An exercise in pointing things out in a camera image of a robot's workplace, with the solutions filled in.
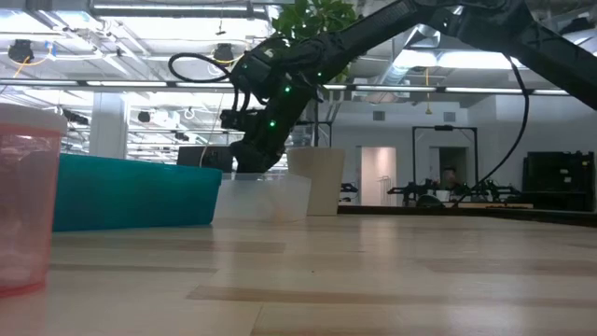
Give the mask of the blue-green plastic bin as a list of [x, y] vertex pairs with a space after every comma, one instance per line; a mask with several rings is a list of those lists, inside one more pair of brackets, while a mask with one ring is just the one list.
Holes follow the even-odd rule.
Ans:
[[208, 226], [221, 181], [212, 168], [62, 154], [53, 229]]

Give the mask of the black tubular frame stand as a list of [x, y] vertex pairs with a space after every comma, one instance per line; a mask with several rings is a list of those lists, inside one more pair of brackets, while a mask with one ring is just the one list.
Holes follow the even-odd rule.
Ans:
[[[418, 131], [433, 131], [439, 133], [459, 133], [469, 144], [463, 145], [430, 145], [428, 172], [420, 172], [418, 168], [419, 142], [423, 134]], [[480, 181], [479, 175], [479, 129], [477, 127], [453, 126], [450, 124], [435, 126], [412, 126], [411, 136], [411, 170], [412, 182], [420, 182], [425, 179], [438, 179], [443, 181], [444, 171], [451, 167], [457, 176], [461, 177], [461, 183], [476, 184]]]

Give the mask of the silver ventilation duct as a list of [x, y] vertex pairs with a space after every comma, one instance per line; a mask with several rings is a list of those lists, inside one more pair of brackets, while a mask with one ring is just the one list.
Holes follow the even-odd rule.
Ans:
[[381, 73], [370, 79], [375, 86], [409, 85], [407, 74], [411, 70], [423, 71], [437, 65], [436, 51], [441, 32], [424, 24], [416, 25], [391, 39], [390, 62]]

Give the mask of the white building column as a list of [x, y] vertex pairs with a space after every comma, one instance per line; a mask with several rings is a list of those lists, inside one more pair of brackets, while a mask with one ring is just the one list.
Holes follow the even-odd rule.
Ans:
[[95, 92], [90, 122], [91, 156], [125, 159], [130, 109], [121, 93]]

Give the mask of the black aluminium table frame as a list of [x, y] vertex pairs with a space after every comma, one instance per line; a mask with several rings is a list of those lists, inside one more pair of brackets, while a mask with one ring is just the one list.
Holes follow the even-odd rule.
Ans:
[[340, 205], [339, 215], [494, 217], [597, 229], [597, 213], [544, 211], [513, 208], [421, 208]]

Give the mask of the black storage cabinet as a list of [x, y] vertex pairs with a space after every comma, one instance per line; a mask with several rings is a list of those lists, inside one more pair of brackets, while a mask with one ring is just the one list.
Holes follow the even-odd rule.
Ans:
[[596, 175], [593, 152], [528, 152], [522, 196], [535, 209], [593, 212]]

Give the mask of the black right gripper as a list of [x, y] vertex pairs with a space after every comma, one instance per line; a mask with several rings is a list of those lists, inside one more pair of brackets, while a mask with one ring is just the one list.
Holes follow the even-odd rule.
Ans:
[[309, 98], [290, 92], [276, 95], [263, 110], [251, 118], [253, 125], [243, 140], [230, 145], [230, 153], [237, 161], [237, 172], [263, 174], [282, 157], [285, 141], [299, 119]]

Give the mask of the person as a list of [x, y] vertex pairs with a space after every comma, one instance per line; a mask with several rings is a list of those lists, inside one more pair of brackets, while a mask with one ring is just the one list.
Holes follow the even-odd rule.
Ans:
[[443, 169], [440, 184], [445, 190], [454, 190], [461, 186], [457, 171], [454, 167], [447, 166]]

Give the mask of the small white ball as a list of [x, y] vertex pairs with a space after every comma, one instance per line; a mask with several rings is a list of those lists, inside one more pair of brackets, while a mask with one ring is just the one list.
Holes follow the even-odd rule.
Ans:
[[46, 283], [66, 118], [0, 103], [0, 298]]

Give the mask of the black background monitor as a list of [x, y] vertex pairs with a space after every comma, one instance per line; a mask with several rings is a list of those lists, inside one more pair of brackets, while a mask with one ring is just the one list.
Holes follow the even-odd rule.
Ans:
[[232, 172], [233, 156], [229, 147], [193, 146], [180, 147], [177, 165], [214, 168], [223, 173]]

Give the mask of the green potted plant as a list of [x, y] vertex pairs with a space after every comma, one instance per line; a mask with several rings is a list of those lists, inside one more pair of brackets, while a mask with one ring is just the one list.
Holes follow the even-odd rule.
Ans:
[[272, 28], [275, 37], [294, 46], [321, 33], [337, 32], [357, 20], [354, 5], [344, 0], [295, 0], [292, 5], [282, 5]]

